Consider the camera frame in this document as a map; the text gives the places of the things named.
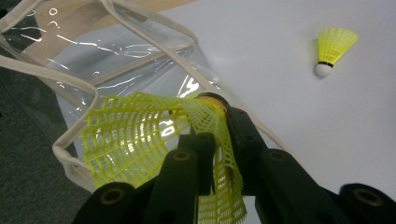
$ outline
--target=shuttlecock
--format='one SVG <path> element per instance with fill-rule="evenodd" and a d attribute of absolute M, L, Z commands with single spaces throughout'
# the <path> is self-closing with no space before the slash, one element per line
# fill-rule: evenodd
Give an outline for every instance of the shuttlecock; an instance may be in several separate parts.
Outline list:
<path fill-rule="evenodd" d="M 358 35 L 344 28 L 326 28 L 318 35 L 319 62 L 315 72 L 326 77 L 334 64 L 359 40 Z"/>
<path fill-rule="evenodd" d="M 198 220 L 238 223 L 247 210 L 224 113 L 220 106 L 201 98 L 143 92 L 108 96 L 101 109 L 88 112 L 87 127 L 81 133 L 84 161 L 98 188 L 114 181 L 138 188 L 160 172 L 165 155 L 176 148 L 181 134 L 213 133 L 216 190 L 199 197 Z"/>

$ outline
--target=gray floor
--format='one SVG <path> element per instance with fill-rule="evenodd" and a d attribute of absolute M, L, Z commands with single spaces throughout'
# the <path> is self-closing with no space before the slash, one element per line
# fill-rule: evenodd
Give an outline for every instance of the gray floor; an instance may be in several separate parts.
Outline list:
<path fill-rule="evenodd" d="M 0 9 L 14 7 L 18 2 L 1 0 Z M 0 223 L 72 223 L 91 194 L 65 177 L 52 153 L 50 134 L 43 134 L 8 94 L 34 94 L 24 85 L 9 87 L 9 77 L 18 76 L 0 68 Z M 59 114 L 51 100 L 43 108 Z"/>

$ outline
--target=white table surface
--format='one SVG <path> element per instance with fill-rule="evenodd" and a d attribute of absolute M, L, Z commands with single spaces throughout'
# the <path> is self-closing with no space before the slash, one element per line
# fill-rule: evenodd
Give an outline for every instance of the white table surface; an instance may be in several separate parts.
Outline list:
<path fill-rule="evenodd" d="M 221 82 L 322 187 L 362 183 L 396 200 L 396 1 L 198 0 L 163 14 L 187 26 Z M 359 42 L 318 78 L 318 32 Z"/>

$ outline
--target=yellow plastic mesh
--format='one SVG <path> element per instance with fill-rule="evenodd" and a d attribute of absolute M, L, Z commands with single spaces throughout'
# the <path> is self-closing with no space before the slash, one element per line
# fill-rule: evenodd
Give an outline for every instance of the yellow plastic mesh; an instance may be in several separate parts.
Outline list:
<path fill-rule="evenodd" d="M 238 223 L 247 211 L 224 112 L 199 99 L 161 97 L 136 92 L 129 97 L 109 96 L 101 109 L 88 112 L 82 132 L 84 159 L 99 188 L 109 182 L 139 187 L 156 176 L 165 155 L 177 147 L 178 137 L 213 133 L 216 194 L 199 197 L 200 223 Z"/>
<path fill-rule="evenodd" d="M 344 28 L 327 28 L 320 31 L 319 61 L 335 64 L 358 40 L 357 34 Z"/>

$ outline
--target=clear plastic bag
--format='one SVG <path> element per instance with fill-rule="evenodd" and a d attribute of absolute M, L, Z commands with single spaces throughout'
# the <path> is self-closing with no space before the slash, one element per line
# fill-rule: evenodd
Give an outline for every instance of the clear plastic bag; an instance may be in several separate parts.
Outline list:
<path fill-rule="evenodd" d="M 119 22 L 100 2 L 58 0 L 32 7 L 21 21 L 3 31 L 2 47 L 21 61 L 83 79 L 101 96 L 144 91 L 186 97 L 201 91 L 200 84 L 158 45 L 217 85 L 190 31 L 138 5 L 114 2 L 106 1 L 113 13 L 154 43 Z M 56 92 L 71 128 L 93 96 L 62 81 L 41 80 Z M 80 156 L 82 145 L 75 145 Z"/>
<path fill-rule="evenodd" d="M 90 191 L 95 185 L 78 137 L 86 111 L 99 108 L 104 96 L 144 91 L 193 97 L 214 91 L 242 107 L 220 86 L 190 30 L 129 1 L 24 0 L 0 20 L 0 33 L 0 46 L 16 59 L 1 56 L 0 65 L 38 77 L 56 93 L 67 131 L 57 136 L 53 152 L 66 175 Z M 26 108 L 32 119 L 45 120 L 51 113 Z M 60 133 L 57 122 L 38 124 L 52 136 Z M 65 150 L 73 144 L 77 156 Z"/>

